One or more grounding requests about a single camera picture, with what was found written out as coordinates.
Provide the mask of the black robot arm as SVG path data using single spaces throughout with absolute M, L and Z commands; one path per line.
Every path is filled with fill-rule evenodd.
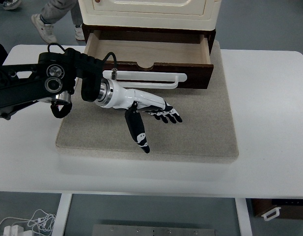
M 10 119 L 21 109 L 39 101 L 49 102 L 56 118 L 67 116 L 75 91 L 75 79 L 81 78 L 81 96 L 102 108 L 125 110 L 125 120 L 133 140 L 148 153 L 141 112 L 152 115 L 164 123 L 177 123 L 178 112 L 162 97 L 141 90 L 140 83 L 123 83 L 116 79 L 113 67 L 104 77 L 104 59 L 96 59 L 72 48 L 62 53 L 44 52 L 36 64 L 0 66 L 0 118 Z

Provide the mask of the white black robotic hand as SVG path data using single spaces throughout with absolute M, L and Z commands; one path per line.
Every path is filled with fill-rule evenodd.
M 147 143 L 140 113 L 136 111 L 136 108 L 130 108 L 134 102 L 138 103 L 138 109 L 146 107 L 156 107 L 154 110 L 165 108 L 165 111 L 159 113 L 148 112 L 156 120 L 161 120 L 164 123 L 168 123 L 168 121 L 172 123 L 183 122 L 178 112 L 162 97 L 133 88 L 123 88 L 116 80 L 102 79 L 99 95 L 94 102 L 103 108 L 128 109 L 125 112 L 125 120 L 130 134 L 145 153 L 150 152 L 150 147 Z

